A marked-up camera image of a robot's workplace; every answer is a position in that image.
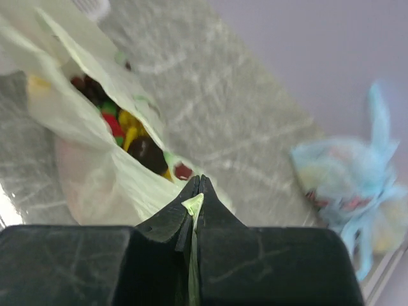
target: marble surface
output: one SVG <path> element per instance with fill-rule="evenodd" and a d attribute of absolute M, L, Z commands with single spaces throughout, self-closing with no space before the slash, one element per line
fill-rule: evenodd
<path fill-rule="evenodd" d="M 218 180 L 244 223 L 314 225 L 288 150 L 321 132 L 207 2 L 114 0 L 101 27 L 157 99 L 172 148 Z M 3 77 L 2 226 L 72 224 L 52 135 L 25 104 L 24 76 Z"/>

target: white wall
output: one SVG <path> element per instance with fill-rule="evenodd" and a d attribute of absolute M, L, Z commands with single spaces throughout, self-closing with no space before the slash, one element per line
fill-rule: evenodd
<path fill-rule="evenodd" d="M 209 1 L 328 134 L 368 136 L 364 97 L 384 78 L 408 183 L 408 1 Z"/>

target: tied plastic bag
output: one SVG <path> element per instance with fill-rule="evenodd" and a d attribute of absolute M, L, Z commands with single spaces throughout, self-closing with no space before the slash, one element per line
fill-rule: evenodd
<path fill-rule="evenodd" d="M 370 271 L 373 252 L 398 248 L 408 229 L 407 191 L 395 184 L 389 165 L 398 142 L 390 140 L 390 115 L 378 83 L 368 100 L 371 143 L 332 138 L 291 151 L 298 180 L 322 220 L 342 237 L 352 258 L 358 247 L 359 280 Z"/>

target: green candy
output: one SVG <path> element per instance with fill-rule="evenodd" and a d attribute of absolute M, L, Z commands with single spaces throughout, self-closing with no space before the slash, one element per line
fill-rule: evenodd
<path fill-rule="evenodd" d="M 101 107 L 101 113 L 108 113 L 109 115 L 117 116 L 117 107 L 113 101 L 105 101 Z"/>

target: colorful candy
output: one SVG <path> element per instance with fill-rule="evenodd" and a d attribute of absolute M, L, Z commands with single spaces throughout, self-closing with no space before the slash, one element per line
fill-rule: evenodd
<path fill-rule="evenodd" d="M 122 131 L 122 128 L 120 127 L 119 123 L 116 121 L 115 116 L 110 115 L 109 113 L 102 113 L 102 117 L 104 118 L 106 123 L 110 126 L 110 129 L 112 130 L 113 137 L 122 138 L 122 142 L 123 142 L 123 138 L 124 138 L 125 135 L 124 135 L 124 133 Z"/>
<path fill-rule="evenodd" d="M 171 173 L 163 156 L 163 151 L 149 136 L 143 124 L 133 115 L 121 110 L 106 94 L 102 85 L 89 75 L 74 76 L 71 84 L 80 91 L 101 112 L 112 130 L 117 145 L 137 159 L 144 167 L 172 181 Z M 187 167 L 175 168 L 176 177 L 187 180 L 192 172 Z"/>

